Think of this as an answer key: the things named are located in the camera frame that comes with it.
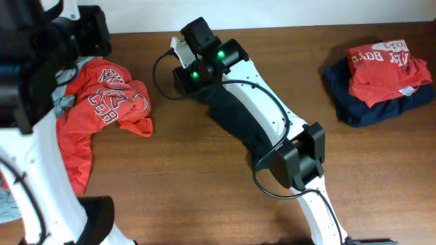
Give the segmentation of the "black t-shirt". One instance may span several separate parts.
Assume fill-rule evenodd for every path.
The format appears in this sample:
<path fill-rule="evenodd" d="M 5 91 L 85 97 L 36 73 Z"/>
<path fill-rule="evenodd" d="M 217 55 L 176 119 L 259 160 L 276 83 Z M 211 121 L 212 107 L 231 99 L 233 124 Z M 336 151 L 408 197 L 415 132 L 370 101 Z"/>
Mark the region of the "black t-shirt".
<path fill-rule="evenodd" d="M 225 131 L 239 139 L 250 152 L 254 170 L 258 161 L 268 154 L 273 145 L 259 122 L 248 109 L 223 86 L 201 88 L 191 98 L 209 107 L 208 115 Z"/>

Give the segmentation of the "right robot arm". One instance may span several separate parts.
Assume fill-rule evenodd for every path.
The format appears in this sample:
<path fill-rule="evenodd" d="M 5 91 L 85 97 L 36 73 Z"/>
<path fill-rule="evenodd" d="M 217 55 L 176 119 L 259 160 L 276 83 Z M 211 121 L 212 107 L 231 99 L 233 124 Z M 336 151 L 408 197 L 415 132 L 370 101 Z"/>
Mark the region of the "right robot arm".
<path fill-rule="evenodd" d="M 203 18 L 183 27 L 168 52 L 180 63 L 173 72 L 179 98 L 206 104 L 211 118 L 247 148 L 253 173 L 267 169 L 290 191 L 312 242 L 349 244 L 326 190 L 323 127 L 293 113 L 246 50 L 235 39 L 220 40 Z"/>

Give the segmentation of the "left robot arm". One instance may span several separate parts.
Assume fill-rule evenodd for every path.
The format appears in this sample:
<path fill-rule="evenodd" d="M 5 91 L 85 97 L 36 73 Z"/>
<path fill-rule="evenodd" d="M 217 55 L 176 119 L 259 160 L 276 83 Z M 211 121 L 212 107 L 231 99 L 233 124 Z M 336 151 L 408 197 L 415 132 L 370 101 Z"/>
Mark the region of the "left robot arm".
<path fill-rule="evenodd" d="M 1 2 L 1 175 L 22 216 L 22 244 L 130 244 L 109 196 L 77 197 L 57 141 L 56 75 L 110 54 L 103 10 L 75 1 Z"/>

